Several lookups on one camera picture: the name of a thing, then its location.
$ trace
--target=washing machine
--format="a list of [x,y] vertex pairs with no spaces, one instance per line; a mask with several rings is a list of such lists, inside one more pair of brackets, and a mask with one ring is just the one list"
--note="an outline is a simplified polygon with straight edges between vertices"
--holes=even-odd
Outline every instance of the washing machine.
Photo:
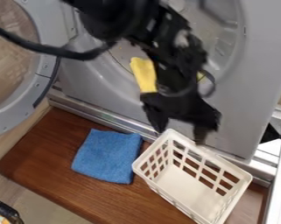
[[[183,15],[208,51],[205,69],[216,79],[206,101],[221,111],[221,126],[206,144],[251,158],[281,95],[281,0],[166,0]],[[59,0],[9,0],[0,4],[0,25],[33,41],[84,52],[101,44],[79,12]],[[139,101],[130,58],[147,56],[122,40],[92,61],[57,59],[2,42],[0,46],[0,134],[35,110],[46,96],[52,105],[147,139],[158,135]],[[7,48],[12,53],[5,57]],[[209,83],[200,83],[201,91]],[[168,128],[192,138],[189,123]]]

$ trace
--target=blue cloth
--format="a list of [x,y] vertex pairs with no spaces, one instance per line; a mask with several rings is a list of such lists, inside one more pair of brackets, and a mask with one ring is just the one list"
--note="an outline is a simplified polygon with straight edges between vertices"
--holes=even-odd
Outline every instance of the blue cloth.
[[75,156],[72,169],[91,178],[130,184],[133,180],[131,165],[141,143],[138,134],[92,129]]

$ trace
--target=washing machine door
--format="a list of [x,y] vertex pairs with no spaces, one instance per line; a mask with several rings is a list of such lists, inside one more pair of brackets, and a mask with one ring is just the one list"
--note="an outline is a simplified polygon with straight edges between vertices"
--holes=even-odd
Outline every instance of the washing machine door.
[[[207,101],[222,112],[222,121],[207,144],[251,158],[281,95],[281,0],[166,2],[189,20],[209,52],[206,69],[216,78],[217,91]],[[99,44],[84,33],[71,47],[82,51]],[[123,41],[91,62],[64,60],[62,90],[75,99],[149,124],[130,71],[131,57],[145,55]],[[169,127],[193,136],[190,124],[171,121]]]
[[[66,13],[70,10],[58,0],[0,0],[0,26],[42,44],[63,46],[73,36]],[[0,38],[0,134],[33,113],[58,64],[56,57],[26,51]]]

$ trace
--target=floor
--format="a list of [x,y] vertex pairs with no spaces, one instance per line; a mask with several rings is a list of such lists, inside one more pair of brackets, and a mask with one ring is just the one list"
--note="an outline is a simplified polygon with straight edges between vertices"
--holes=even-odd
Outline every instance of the floor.
[[[139,223],[164,223],[157,222],[160,214],[178,221],[175,223],[192,223],[159,198],[138,177],[135,177],[131,186],[119,186],[71,171],[74,154],[91,128],[108,130],[54,108],[4,157],[0,162],[0,172],[84,218],[96,220],[95,223],[131,223],[126,215],[135,219],[133,221],[142,220]],[[262,223],[267,194],[266,188],[252,184],[226,223]],[[131,207],[140,207],[137,204],[150,209],[129,211]],[[158,215],[153,217],[155,221],[148,222],[145,216],[151,210]]]
[[17,209],[25,224],[91,224],[2,175],[0,175],[0,200]]

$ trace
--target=black object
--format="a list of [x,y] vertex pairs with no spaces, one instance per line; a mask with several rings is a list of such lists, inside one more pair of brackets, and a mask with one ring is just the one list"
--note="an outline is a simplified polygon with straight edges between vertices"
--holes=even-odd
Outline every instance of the black object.
[[105,41],[88,52],[32,43],[0,28],[0,36],[25,49],[74,60],[93,60],[122,38],[138,45],[154,62],[158,94],[141,96],[152,125],[162,132],[168,118],[194,124],[204,140],[218,130],[220,113],[201,99],[197,73],[207,62],[201,41],[178,12],[159,0],[63,0],[81,12],[81,21],[94,37]]
[[24,224],[19,217],[18,211],[7,206],[2,201],[0,201],[0,215],[7,219],[11,224]]
[[276,131],[272,124],[268,124],[266,131],[263,133],[261,144],[268,143],[270,141],[281,139],[281,135]]

